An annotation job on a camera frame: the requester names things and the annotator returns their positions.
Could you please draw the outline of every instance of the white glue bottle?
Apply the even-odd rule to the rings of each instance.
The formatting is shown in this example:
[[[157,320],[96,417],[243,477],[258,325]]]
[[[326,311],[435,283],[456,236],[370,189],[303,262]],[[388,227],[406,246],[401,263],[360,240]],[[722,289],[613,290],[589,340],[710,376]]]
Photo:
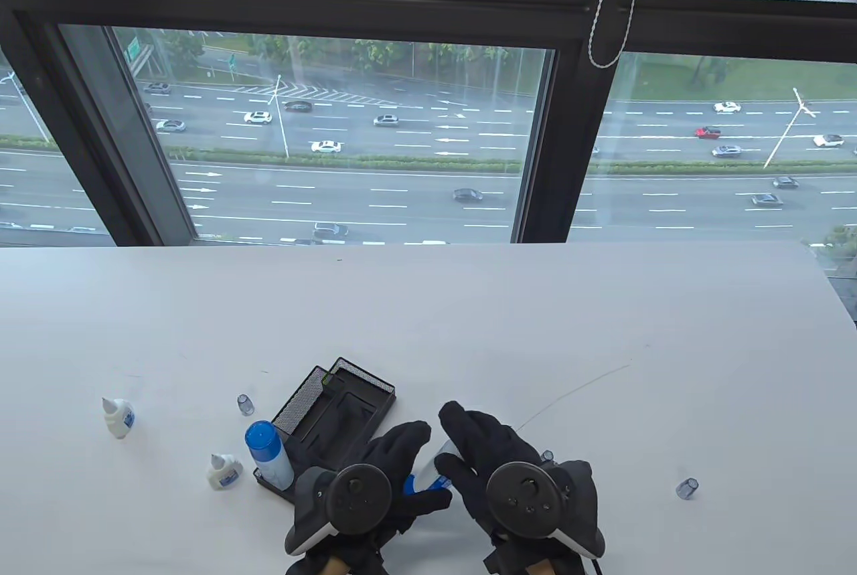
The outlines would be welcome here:
[[[295,472],[272,422],[253,423],[247,428],[244,440],[267,483],[280,490],[291,486],[292,481],[295,480]]]
[[[212,455],[212,464],[208,468],[208,484],[215,490],[223,490],[238,481],[244,466],[232,455]]]
[[[104,422],[110,434],[116,438],[125,438],[134,425],[134,409],[124,398],[102,398],[101,407],[104,408]]]
[[[453,485],[452,481],[442,476],[437,471],[437,468],[435,468],[435,457],[443,455],[443,453],[455,455],[461,459],[459,449],[455,447],[455,444],[452,443],[452,441],[447,440],[447,442],[441,446],[441,449],[432,455],[431,459],[426,462],[426,465],[422,466],[422,470],[417,472],[415,475],[410,475],[407,480],[405,480],[405,495],[413,495],[413,493],[420,493],[423,492],[423,490],[439,490],[441,487],[450,487]]]

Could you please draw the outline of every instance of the blue bottle cap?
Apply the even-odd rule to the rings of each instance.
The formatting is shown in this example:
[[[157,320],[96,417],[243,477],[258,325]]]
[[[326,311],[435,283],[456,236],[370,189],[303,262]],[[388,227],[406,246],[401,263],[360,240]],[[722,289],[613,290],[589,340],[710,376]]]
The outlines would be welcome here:
[[[247,428],[244,440],[253,459],[266,462],[275,459],[283,448],[277,429],[269,421],[257,421]]]

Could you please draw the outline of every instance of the black mesh tray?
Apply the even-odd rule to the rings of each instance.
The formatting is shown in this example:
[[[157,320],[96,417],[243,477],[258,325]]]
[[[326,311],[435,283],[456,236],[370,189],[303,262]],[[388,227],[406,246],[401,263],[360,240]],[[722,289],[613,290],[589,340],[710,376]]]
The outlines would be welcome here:
[[[396,400],[396,388],[344,358],[330,370],[315,366],[300,388],[272,419],[295,470],[295,480],[316,465],[345,468],[359,446],[368,443]],[[295,484],[280,490],[261,476],[260,485],[294,503]]]

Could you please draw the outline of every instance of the red car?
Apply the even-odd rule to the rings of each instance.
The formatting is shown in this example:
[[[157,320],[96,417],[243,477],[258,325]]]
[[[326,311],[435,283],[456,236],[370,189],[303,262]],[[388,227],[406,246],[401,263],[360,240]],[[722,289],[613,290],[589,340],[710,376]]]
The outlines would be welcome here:
[[[709,140],[716,140],[720,137],[720,129],[713,129],[711,127],[703,127],[701,129],[697,129],[696,137],[698,138],[708,138]]]

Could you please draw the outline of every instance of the blue and white can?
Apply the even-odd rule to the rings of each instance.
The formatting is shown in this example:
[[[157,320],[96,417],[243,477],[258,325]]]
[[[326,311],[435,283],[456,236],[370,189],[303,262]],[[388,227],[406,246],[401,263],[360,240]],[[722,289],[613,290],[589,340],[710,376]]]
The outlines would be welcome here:
[[[285,490],[295,480],[295,471],[291,467],[289,456],[285,453],[283,442],[277,429],[269,421],[253,423],[244,434],[244,440],[254,462],[259,467],[262,478],[273,487]]]

